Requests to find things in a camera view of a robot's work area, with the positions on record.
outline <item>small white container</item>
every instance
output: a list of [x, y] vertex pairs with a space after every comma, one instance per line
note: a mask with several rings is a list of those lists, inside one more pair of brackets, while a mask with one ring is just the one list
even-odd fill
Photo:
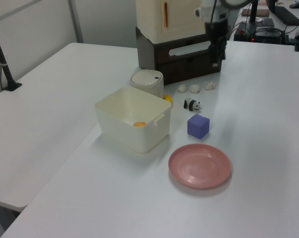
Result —
[[[95, 104], [104, 134], [146, 153], [169, 133], [171, 103], [133, 87], [123, 87]], [[145, 122], [135, 127], [135, 122]]]
[[143, 69], [135, 73], [130, 79], [130, 86], [150, 93], [157, 97], [164, 96], [164, 77], [156, 70]]

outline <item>purple cube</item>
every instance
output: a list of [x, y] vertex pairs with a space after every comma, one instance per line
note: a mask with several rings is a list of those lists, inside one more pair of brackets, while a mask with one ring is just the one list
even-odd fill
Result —
[[195, 114], [188, 120], [188, 134], [202, 139], [210, 129], [210, 119]]

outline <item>panda figurine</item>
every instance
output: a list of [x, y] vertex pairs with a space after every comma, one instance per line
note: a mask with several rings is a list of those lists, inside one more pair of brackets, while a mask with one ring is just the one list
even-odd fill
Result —
[[193, 111], [193, 109], [196, 109], [197, 111], [201, 109], [200, 102], [197, 102], [196, 100], [193, 100], [192, 98], [186, 98], [184, 101], [183, 108], [187, 108], [189, 106], [189, 110]]

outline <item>mouse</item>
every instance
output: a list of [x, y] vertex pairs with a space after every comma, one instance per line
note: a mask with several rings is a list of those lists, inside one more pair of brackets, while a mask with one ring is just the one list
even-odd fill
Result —
[[290, 8], [299, 8], [299, 2], [289, 5]]

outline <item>cream cabinet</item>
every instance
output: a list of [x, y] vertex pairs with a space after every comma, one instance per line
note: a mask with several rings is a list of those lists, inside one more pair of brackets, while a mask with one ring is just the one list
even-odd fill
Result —
[[136, 0], [137, 27], [153, 44], [205, 33], [194, 15], [200, 0]]

